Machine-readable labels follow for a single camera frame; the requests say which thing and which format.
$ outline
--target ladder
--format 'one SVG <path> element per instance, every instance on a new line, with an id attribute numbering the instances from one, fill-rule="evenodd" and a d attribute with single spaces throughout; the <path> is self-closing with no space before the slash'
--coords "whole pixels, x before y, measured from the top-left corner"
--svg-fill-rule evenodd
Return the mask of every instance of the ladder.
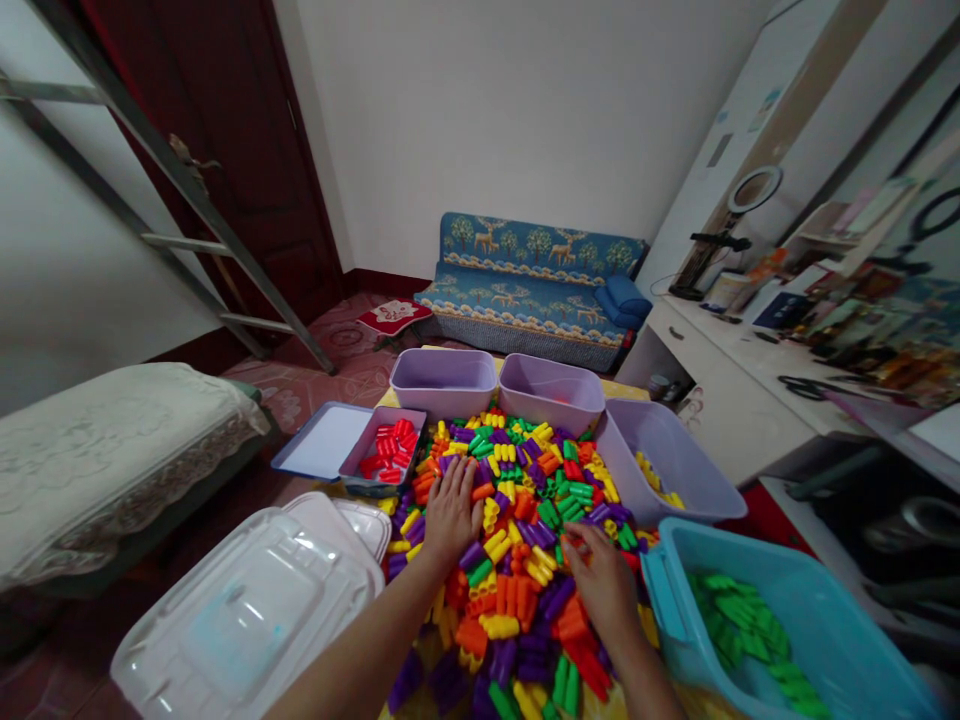
<path id="1" fill-rule="evenodd" d="M 0 100 L 23 120 L 27 127 L 130 228 L 134 235 L 159 256 L 160 260 L 254 356 L 265 359 L 269 357 L 269 351 L 257 342 L 244 326 L 296 335 L 323 371 L 329 375 L 335 375 L 336 366 L 323 352 L 316 339 L 297 317 L 293 308 L 280 294 L 237 234 L 210 202 L 205 189 L 197 183 L 187 166 L 164 141 L 120 79 L 114 75 L 84 30 L 62 7 L 61 0 L 27 0 L 27 2 L 57 38 L 60 45 L 80 66 L 92 86 L 19 81 L 7 77 L 3 68 L 0 68 Z M 34 100 L 95 104 L 109 108 L 170 179 L 217 241 L 169 237 L 153 232 L 136 211 L 33 104 Z M 173 252 L 174 249 L 233 258 L 273 305 L 284 322 L 229 312 L 177 257 Z"/>

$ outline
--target lace trim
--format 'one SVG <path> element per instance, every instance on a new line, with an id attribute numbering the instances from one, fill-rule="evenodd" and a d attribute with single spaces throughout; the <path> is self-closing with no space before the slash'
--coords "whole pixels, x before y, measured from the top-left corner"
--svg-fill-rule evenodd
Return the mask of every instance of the lace trim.
<path id="1" fill-rule="evenodd" d="M 266 421 L 262 412 L 258 410 L 256 414 Z M 251 427 L 248 418 L 231 418 L 132 492 L 105 506 L 39 555 L 25 560 L 9 579 L 13 584 L 35 585 L 59 575 L 81 575 L 106 566 L 116 557 L 121 537 L 143 530 L 210 475 L 221 460 L 235 454 L 250 438 L 262 434 L 259 423 Z"/>

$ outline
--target power cord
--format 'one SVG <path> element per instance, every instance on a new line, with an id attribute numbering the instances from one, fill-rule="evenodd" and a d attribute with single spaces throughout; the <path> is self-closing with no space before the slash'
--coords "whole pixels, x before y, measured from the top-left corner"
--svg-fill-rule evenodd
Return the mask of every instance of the power cord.
<path id="1" fill-rule="evenodd" d="M 711 268 L 711 267 L 713 267 L 714 265 L 716 265 L 718 262 L 723 262 L 724 260 L 726 260 L 726 259 L 727 259 L 727 255 L 729 255 L 729 254 L 730 254 L 730 248 L 727 248 L 727 249 L 726 249 L 726 252 L 725 252 L 723 255 L 721 255 L 720 257 L 718 257 L 716 260 L 714 260 L 712 263 L 710 263 L 709 265 L 707 265 L 707 267 L 704 268 L 704 272 L 706 272 L 706 270 L 707 270 L 708 268 Z M 664 295 L 669 295 L 669 294 L 670 294 L 670 291 L 669 291 L 669 290 L 667 290 L 667 292 L 665 292 L 665 293 L 655 293 L 655 292 L 653 291 L 653 288 L 654 288 L 658 283 L 662 283 L 664 280 L 669 280 L 670 278 L 674 278 L 674 277 L 676 277 L 676 276 L 679 275 L 679 274 L 680 274 L 680 271 L 678 270 L 678 271 L 675 272 L 675 273 L 670 273 L 669 275 L 664 275 L 664 276 L 663 276 L 662 278 L 660 278 L 659 280 L 654 280 L 652 283 L 650 283 L 650 287 L 647 289 L 647 292 L 650 293 L 651 297 L 663 297 Z"/>

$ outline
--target blue patterned sofa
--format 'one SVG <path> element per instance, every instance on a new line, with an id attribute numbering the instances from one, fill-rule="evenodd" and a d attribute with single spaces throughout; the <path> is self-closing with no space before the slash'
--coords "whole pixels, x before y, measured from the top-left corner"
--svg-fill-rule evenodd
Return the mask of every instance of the blue patterned sofa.
<path id="1" fill-rule="evenodd" d="M 647 249 L 626 237 L 446 213 L 436 277 L 414 298 L 446 337 L 605 372 L 626 331 L 594 289 L 610 275 L 635 278 Z"/>

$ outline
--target white bedspread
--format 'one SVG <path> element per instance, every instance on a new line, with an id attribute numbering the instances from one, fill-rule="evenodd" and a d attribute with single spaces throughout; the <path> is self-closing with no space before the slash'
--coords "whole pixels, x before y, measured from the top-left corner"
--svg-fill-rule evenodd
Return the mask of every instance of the white bedspread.
<path id="1" fill-rule="evenodd" d="M 0 590 L 103 567 L 269 429 L 253 400 L 181 363 L 121 368 L 0 419 Z"/>

